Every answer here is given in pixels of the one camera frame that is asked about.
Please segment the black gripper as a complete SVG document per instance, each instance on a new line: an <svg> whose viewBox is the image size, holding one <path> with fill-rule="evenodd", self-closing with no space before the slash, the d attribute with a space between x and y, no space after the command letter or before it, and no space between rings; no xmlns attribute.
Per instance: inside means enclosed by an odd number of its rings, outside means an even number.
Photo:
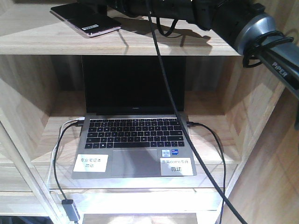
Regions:
<svg viewBox="0 0 299 224"><path fill-rule="evenodd" d="M88 6L110 7L128 17L151 16L184 20L210 30L209 1L201 0L80 0Z"/></svg>

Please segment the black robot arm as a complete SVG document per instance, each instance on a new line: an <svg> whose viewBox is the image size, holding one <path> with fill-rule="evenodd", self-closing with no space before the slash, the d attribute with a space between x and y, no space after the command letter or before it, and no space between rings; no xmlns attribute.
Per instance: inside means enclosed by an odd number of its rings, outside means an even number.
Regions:
<svg viewBox="0 0 299 224"><path fill-rule="evenodd" d="M295 96L299 95L299 48L276 30L275 20L259 3L247 0L83 0L137 17L148 11L156 18L184 20L213 30L237 53L243 67L264 64Z"/></svg>

